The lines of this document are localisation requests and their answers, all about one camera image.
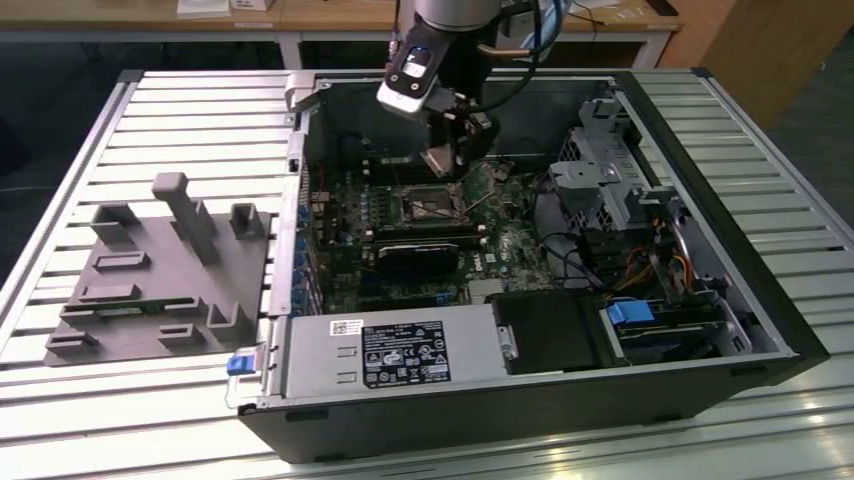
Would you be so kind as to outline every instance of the power supply label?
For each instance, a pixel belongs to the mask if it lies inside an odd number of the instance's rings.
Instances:
[[[441,322],[361,328],[363,381],[368,388],[451,381]]]

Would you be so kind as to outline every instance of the barcode sticker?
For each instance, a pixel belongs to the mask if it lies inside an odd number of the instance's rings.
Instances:
[[[329,322],[329,336],[361,334],[361,320],[332,320]]]

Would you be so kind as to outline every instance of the robotic arm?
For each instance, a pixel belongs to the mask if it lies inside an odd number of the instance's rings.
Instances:
[[[376,98],[392,112],[428,125],[421,156],[437,176],[456,176],[481,158],[500,126],[487,112],[500,106],[529,81],[539,54],[560,28],[541,41],[537,0],[413,0],[415,24],[397,49]],[[560,0],[553,0],[561,19]],[[495,48],[501,24],[520,15],[533,19],[533,48]],[[481,89],[496,58],[531,57],[528,72],[509,94],[481,103]]]

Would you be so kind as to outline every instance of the slatted metal surface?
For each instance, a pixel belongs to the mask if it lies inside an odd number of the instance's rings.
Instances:
[[[695,419],[344,465],[281,462],[225,406],[228,355],[50,369],[40,365],[94,235],[97,203],[165,215],[148,181],[180,169],[210,212],[276,213],[289,128],[281,72],[148,73],[48,242],[21,309],[0,330],[0,478],[759,478],[854,474],[854,254],[762,137],[690,73],[639,80],[832,359]],[[660,167],[656,173],[663,174]],[[275,254],[271,246],[271,257]],[[264,292],[261,310],[269,303]]]

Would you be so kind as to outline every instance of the motherboard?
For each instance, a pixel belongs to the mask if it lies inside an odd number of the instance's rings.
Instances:
[[[327,313],[476,304],[553,286],[531,231],[533,173],[497,158],[452,182],[405,157],[361,166],[321,175],[311,196]]]

